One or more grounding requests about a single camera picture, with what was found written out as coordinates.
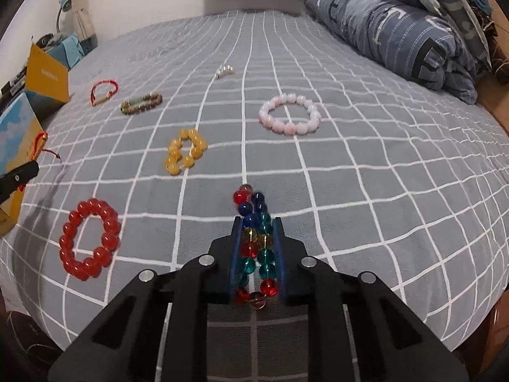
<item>mattress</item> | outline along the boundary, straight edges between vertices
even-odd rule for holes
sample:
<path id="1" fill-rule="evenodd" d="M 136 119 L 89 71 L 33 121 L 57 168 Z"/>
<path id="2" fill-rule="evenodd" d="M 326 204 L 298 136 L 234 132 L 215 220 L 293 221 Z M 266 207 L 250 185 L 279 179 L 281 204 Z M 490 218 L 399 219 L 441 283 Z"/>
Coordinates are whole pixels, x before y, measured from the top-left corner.
<path id="1" fill-rule="evenodd" d="M 216 80 L 221 65 L 235 73 Z M 178 269 L 228 235 L 232 193 L 245 182 L 310 255 L 343 273 L 375 272 L 450 350 L 507 285 L 502 128 L 483 108 L 360 56 L 307 15 L 230 11 L 151 25 L 101 44 L 69 79 L 71 101 L 45 123 L 47 147 L 63 161 L 41 156 L 0 247 L 2 274 L 62 348 L 139 271 Z M 120 90 L 92 107 L 100 79 Z M 152 92 L 160 106 L 120 112 L 121 101 Z M 316 132 L 288 137 L 258 122 L 261 104 L 281 93 L 318 104 Z M 302 108 L 288 111 L 306 119 Z M 274 115 L 287 118 L 282 108 Z M 209 149 L 172 177 L 166 147 L 183 127 L 197 128 Z M 90 196 L 119 213 L 121 245 L 108 269 L 81 282 L 63 270 L 58 239 Z M 78 259 L 101 234 L 89 217 Z M 276 298 L 261 311 L 210 307 L 209 379 L 307 380 L 306 321 Z"/>

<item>blue bead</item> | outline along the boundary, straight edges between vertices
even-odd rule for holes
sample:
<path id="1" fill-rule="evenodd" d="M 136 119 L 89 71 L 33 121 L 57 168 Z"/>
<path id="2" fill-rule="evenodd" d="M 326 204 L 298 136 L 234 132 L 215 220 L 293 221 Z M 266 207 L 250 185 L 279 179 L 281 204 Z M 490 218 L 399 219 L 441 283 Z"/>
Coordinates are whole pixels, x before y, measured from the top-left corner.
<path id="1" fill-rule="evenodd" d="M 244 228 L 253 227 L 257 229 L 259 225 L 258 217 L 256 216 L 256 214 L 253 214 L 252 212 L 244 217 L 242 223 Z"/>
<path id="2" fill-rule="evenodd" d="M 256 263 L 251 257 L 244 257 L 242 259 L 242 264 L 244 265 L 244 273 L 251 274 L 256 270 Z"/>
<path id="3" fill-rule="evenodd" d="M 253 205 L 251 205 L 251 202 L 241 202 L 237 207 L 237 211 L 240 215 L 245 217 L 253 212 Z"/>
<path id="4" fill-rule="evenodd" d="M 263 264 L 270 264 L 274 262 L 274 252 L 269 249 L 261 249 L 258 251 L 258 255 L 256 256 L 258 262 Z"/>
<path id="5" fill-rule="evenodd" d="M 257 202 L 254 205 L 255 212 L 267 211 L 267 205 L 264 202 Z"/>
<path id="6" fill-rule="evenodd" d="M 240 278 L 239 287 L 246 287 L 249 282 L 249 276 L 247 274 L 243 274 Z"/>
<path id="7" fill-rule="evenodd" d="M 274 267 L 274 264 L 264 264 L 260 267 L 258 273 L 260 273 L 260 277 L 262 280 L 275 279 L 276 267 Z"/>
<path id="8" fill-rule="evenodd" d="M 272 225 L 263 223 L 258 227 L 258 232 L 260 234 L 272 234 Z"/>
<path id="9" fill-rule="evenodd" d="M 270 215 L 266 211 L 260 213 L 260 224 L 270 224 Z"/>
<path id="10" fill-rule="evenodd" d="M 265 202 L 265 197 L 261 192 L 257 191 L 251 196 L 251 202 L 256 206 L 261 202 Z"/>

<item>silver bolt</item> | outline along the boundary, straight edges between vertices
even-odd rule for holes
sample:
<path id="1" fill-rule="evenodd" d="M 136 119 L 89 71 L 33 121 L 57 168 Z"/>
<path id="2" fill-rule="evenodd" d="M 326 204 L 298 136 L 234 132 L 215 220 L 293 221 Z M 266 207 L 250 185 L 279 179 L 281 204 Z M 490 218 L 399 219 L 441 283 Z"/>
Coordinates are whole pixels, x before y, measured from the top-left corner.
<path id="1" fill-rule="evenodd" d="M 143 270 L 140 274 L 138 274 L 138 278 L 142 282 L 149 282 L 154 278 L 154 272 L 152 270 Z"/>
<path id="2" fill-rule="evenodd" d="M 198 259 L 198 262 L 202 266 L 210 266 L 214 262 L 214 256 L 211 256 L 210 254 L 203 254 L 202 257 Z"/>
<path id="3" fill-rule="evenodd" d="M 360 275 L 360 279 L 367 284 L 373 284 L 376 282 L 377 277 L 371 272 L 364 272 Z"/>
<path id="4" fill-rule="evenodd" d="M 304 267 L 308 268 L 314 267 L 317 264 L 317 260 L 314 257 L 304 257 L 300 262 Z"/>

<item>green and brown beaded bracelet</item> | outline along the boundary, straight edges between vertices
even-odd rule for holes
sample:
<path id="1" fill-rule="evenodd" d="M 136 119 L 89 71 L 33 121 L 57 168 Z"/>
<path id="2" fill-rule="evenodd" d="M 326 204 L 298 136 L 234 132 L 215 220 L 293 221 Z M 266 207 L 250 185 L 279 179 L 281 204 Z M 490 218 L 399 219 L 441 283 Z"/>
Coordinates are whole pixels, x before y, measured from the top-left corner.
<path id="1" fill-rule="evenodd" d="M 145 110 L 153 109 L 162 103 L 162 95 L 153 93 L 151 95 L 144 95 L 140 98 L 130 99 L 120 104 L 120 111 L 125 115 L 132 115 L 140 113 Z"/>

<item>green bead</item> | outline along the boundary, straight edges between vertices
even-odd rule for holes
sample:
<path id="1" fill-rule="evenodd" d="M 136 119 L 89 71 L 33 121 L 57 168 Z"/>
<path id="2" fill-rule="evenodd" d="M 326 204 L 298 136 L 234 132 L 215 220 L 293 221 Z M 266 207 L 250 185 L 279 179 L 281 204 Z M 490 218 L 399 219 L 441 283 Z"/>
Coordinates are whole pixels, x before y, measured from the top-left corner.
<path id="1" fill-rule="evenodd" d="M 261 265 L 270 264 L 274 262 L 274 253 L 269 249 L 261 249 L 256 258 Z"/>
<path id="2" fill-rule="evenodd" d="M 244 273 L 251 274 L 256 270 L 256 263 L 251 257 L 244 257 L 242 263 L 244 264 Z"/>
<path id="3" fill-rule="evenodd" d="M 243 274 L 240 278 L 239 287 L 246 287 L 249 282 L 249 276 L 247 274 Z"/>
<path id="4" fill-rule="evenodd" d="M 260 224 L 270 224 L 270 215 L 267 211 L 260 213 Z"/>
<path id="5" fill-rule="evenodd" d="M 260 234 L 272 234 L 272 225 L 262 223 L 260 224 L 260 228 L 258 228 Z"/>
<path id="6" fill-rule="evenodd" d="M 276 267 L 274 267 L 274 264 L 264 264 L 260 267 L 258 272 L 262 280 L 276 278 Z"/>

